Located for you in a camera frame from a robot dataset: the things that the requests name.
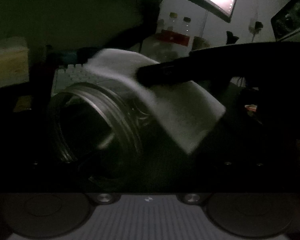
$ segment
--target keyboard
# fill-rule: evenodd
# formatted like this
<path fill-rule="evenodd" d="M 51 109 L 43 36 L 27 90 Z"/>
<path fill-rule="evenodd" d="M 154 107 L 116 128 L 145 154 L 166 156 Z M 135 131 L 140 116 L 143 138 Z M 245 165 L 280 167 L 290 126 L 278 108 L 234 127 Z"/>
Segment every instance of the keyboard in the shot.
<path fill-rule="evenodd" d="M 85 68 L 86 65 L 87 64 L 68 65 L 67 67 L 60 66 L 56 69 L 52 83 L 51 96 L 53 97 L 68 86 L 80 82 L 99 85 L 123 96 L 130 93 L 130 90 L 121 83 L 89 72 Z"/>

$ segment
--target jar mouth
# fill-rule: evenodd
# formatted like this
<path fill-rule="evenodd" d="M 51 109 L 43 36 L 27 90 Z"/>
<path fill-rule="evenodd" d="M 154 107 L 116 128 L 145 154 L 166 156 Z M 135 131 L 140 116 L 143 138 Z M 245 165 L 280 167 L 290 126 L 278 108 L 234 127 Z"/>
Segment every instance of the jar mouth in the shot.
<path fill-rule="evenodd" d="M 130 108 L 106 88 L 74 84 L 51 99 L 47 114 L 56 156 L 65 163 L 80 163 L 83 172 L 117 179 L 142 155 Z"/>

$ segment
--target red label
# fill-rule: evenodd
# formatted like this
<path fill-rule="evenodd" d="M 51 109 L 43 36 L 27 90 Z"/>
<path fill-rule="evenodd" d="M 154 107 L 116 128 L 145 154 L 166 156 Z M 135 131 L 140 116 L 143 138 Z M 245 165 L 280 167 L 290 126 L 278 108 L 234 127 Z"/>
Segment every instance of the red label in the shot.
<path fill-rule="evenodd" d="M 157 33 L 156 38 L 159 41 L 172 42 L 183 46 L 188 46 L 190 40 L 189 36 L 167 30 L 162 30 L 161 33 Z"/>

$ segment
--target ribbed gray surface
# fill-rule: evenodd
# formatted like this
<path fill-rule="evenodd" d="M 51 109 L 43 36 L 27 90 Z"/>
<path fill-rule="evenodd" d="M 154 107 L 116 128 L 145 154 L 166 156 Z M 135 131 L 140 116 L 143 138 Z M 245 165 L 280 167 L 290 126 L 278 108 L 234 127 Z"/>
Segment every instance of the ribbed gray surface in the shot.
<path fill-rule="evenodd" d="M 13 234 L 9 240 L 23 240 Z M 123 195 L 98 206 L 81 228 L 55 240 L 229 240 L 242 239 L 216 228 L 198 206 L 175 195 Z M 281 235 L 273 240 L 288 240 Z"/>

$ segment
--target white cloth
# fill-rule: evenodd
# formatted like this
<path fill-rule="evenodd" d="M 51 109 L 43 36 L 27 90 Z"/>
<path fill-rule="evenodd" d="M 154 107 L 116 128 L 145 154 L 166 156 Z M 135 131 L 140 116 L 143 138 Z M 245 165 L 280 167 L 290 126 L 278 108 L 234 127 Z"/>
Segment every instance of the white cloth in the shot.
<path fill-rule="evenodd" d="M 151 88 L 136 81 L 134 76 L 139 67 L 157 63 L 136 52 L 104 49 L 88 61 L 86 69 L 134 91 L 171 138 L 190 154 L 226 109 L 193 81 Z"/>

